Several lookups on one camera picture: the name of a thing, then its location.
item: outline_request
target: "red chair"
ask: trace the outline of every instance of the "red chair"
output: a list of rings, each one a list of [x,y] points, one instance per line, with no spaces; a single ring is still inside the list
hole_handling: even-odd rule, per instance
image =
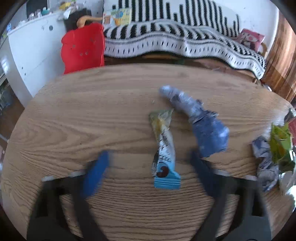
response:
[[[62,38],[62,60],[64,74],[84,69],[104,66],[105,38],[104,27],[91,23],[82,28],[71,30]]]

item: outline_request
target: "wooden table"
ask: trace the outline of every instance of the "wooden table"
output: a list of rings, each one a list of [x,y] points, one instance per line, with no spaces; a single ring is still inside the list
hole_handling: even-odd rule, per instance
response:
[[[208,158],[232,176],[255,175],[250,143],[283,124],[291,105],[275,93],[228,74],[165,64],[108,66],[64,75],[43,87],[21,115],[6,150],[3,205],[25,236],[41,179],[65,177],[115,150],[99,192],[88,199],[110,240],[190,240],[211,209],[192,167],[185,161],[196,147],[188,118],[175,112],[170,130],[176,148],[179,191],[153,187],[151,164],[157,150],[148,114],[169,109],[158,89],[170,84],[201,99],[230,129],[229,148]],[[293,196],[277,188],[264,195],[273,235],[294,208]],[[238,198],[230,195],[219,234],[225,233]],[[79,233],[69,196],[63,198],[71,229]]]

